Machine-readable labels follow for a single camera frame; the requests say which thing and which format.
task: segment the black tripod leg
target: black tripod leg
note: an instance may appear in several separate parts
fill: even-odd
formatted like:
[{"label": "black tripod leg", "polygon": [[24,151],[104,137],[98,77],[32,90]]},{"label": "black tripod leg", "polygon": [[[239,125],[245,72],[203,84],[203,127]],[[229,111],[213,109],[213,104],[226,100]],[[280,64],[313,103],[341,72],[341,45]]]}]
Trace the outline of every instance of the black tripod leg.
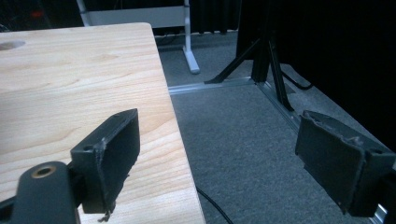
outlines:
[{"label": "black tripod leg", "polygon": [[269,65],[270,57],[268,54],[267,43],[266,41],[262,41],[254,54],[251,78],[255,82],[265,82],[268,76]]},{"label": "black tripod leg", "polygon": [[289,103],[288,95],[286,94],[285,82],[283,81],[282,70],[280,70],[280,62],[277,58],[274,34],[270,34],[268,41],[268,51],[270,54],[271,69],[274,76],[277,100],[289,111],[294,111],[293,107],[291,107]]},{"label": "black tripod leg", "polygon": [[205,82],[205,84],[214,84],[214,83],[220,83],[224,81],[225,78],[227,78],[235,68],[237,68],[255,49],[260,45],[261,40],[257,39],[253,44],[250,45],[248,49],[246,49],[241,56],[236,57],[220,74],[218,74],[216,77],[208,80]]}]

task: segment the wood grain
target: wood grain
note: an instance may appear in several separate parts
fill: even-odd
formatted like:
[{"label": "wood grain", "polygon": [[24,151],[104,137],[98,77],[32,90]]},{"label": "wood grain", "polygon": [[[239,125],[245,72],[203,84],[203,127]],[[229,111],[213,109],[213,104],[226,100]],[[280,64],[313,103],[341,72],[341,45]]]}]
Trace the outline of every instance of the wood grain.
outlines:
[{"label": "wood grain", "polygon": [[[109,222],[205,222],[148,24],[2,33],[2,43],[0,201],[24,171],[70,162],[105,119],[137,108],[141,153]],[[101,217],[79,212],[82,223]]]}]

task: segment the white stand leg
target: white stand leg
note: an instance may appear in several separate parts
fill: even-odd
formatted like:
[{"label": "white stand leg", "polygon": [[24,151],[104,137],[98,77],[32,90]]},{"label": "white stand leg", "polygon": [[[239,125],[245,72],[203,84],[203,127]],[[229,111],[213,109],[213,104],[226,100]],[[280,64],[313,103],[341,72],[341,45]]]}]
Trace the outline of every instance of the white stand leg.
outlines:
[{"label": "white stand leg", "polygon": [[195,60],[191,51],[191,22],[190,22],[190,2],[184,0],[184,29],[186,35],[186,45],[183,47],[184,56],[186,56],[187,63],[189,64],[190,71],[193,74],[199,74],[200,70],[198,63]]},{"label": "white stand leg", "polygon": [[90,17],[88,16],[87,8],[85,8],[84,1],[77,0],[77,4],[78,4],[78,9],[79,9],[79,15],[81,16],[84,26],[91,26],[92,23],[91,23]]}]

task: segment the black backdrop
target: black backdrop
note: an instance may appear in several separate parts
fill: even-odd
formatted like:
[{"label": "black backdrop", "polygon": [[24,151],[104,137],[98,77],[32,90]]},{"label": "black backdrop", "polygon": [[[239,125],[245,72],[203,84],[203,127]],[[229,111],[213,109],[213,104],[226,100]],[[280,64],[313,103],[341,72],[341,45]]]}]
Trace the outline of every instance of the black backdrop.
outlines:
[{"label": "black backdrop", "polygon": [[[89,11],[114,8],[183,6],[184,0],[85,0]],[[190,0],[191,31],[194,33],[238,29],[240,0]]]},{"label": "black backdrop", "polygon": [[[237,53],[258,37],[262,1],[243,1]],[[396,1],[283,0],[278,54],[396,151]]]},{"label": "black backdrop", "polygon": [[[194,33],[238,29],[240,0],[190,0]],[[183,0],[84,0],[89,11],[182,6]],[[0,24],[11,31],[82,26],[76,0],[0,0]],[[183,27],[168,29],[179,32]]]}]

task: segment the floor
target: floor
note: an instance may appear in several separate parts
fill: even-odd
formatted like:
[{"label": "floor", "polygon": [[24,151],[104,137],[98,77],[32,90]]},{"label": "floor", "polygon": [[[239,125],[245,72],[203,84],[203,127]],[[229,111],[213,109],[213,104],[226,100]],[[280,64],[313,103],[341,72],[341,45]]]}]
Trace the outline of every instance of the floor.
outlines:
[{"label": "floor", "polygon": [[[230,76],[230,85],[208,88],[204,81],[217,75],[234,58],[237,32],[192,37],[201,74],[190,74],[181,47],[183,36],[159,36],[157,45],[171,90],[177,122],[197,187],[228,214],[234,223],[371,223],[368,218],[343,215],[294,154],[297,129],[263,92],[248,81],[251,61]],[[289,65],[282,70],[309,84]],[[305,109],[330,115],[373,137],[342,108],[315,87],[301,91],[285,81],[294,116]],[[271,74],[266,87],[271,86]],[[200,197],[207,223],[226,223]]]}]

